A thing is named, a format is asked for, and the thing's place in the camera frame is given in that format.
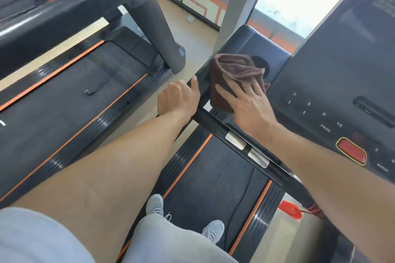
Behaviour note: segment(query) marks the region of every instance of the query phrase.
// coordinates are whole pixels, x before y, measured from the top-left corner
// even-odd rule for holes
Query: hand
[[[196,76],[191,79],[191,86],[187,86],[185,81],[179,80],[176,83],[170,83],[158,95],[158,113],[164,115],[168,112],[178,112],[181,118],[185,118],[185,123],[189,122],[198,109],[200,91]]]
[[[243,91],[230,77],[223,77],[237,98],[219,84],[215,85],[215,89],[232,107],[236,125],[262,145],[266,144],[266,139],[270,139],[270,126],[278,122],[258,82],[254,79],[252,85],[243,83]]]

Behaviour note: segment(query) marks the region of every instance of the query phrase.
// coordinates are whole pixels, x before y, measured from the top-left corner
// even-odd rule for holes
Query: forearm
[[[14,206],[66,226],[97,262],[115,261],[186,122],[175,111],[147,121],[49,178]]]
[[[303,182],[338,229],[374,262],[393,262],[395,188],[389,182],[276,124],[260,139]]]

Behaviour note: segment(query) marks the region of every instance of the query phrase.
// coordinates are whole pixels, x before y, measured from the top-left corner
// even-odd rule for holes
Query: treadmill control panel
[[[395,152],[373,141],[301,90],[287,90],[281,96],[278,109],[300,122],[325,147],[332,146],[332,150],[395,182]]]

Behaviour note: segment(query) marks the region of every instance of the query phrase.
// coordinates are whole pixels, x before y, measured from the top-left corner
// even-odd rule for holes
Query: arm
[[[200,93],[184,81],[158,96],[159,117],[147,121],[52,176],[13,205],[67,227],[96,262],[115,262],[167,154],[195,113]]]
[[[243,84],[243,91],[225,80],[237,98],[216,89],[233,108],[236,124],[292,169],[327,217],[368,258],[394,262],[395,187],[280,125],[256,82]]]

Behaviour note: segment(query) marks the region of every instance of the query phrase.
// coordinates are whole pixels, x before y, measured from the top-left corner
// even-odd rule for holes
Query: treadmill console
[[[395,0],[343,0],[269,100],[289,129],[395,182]]]

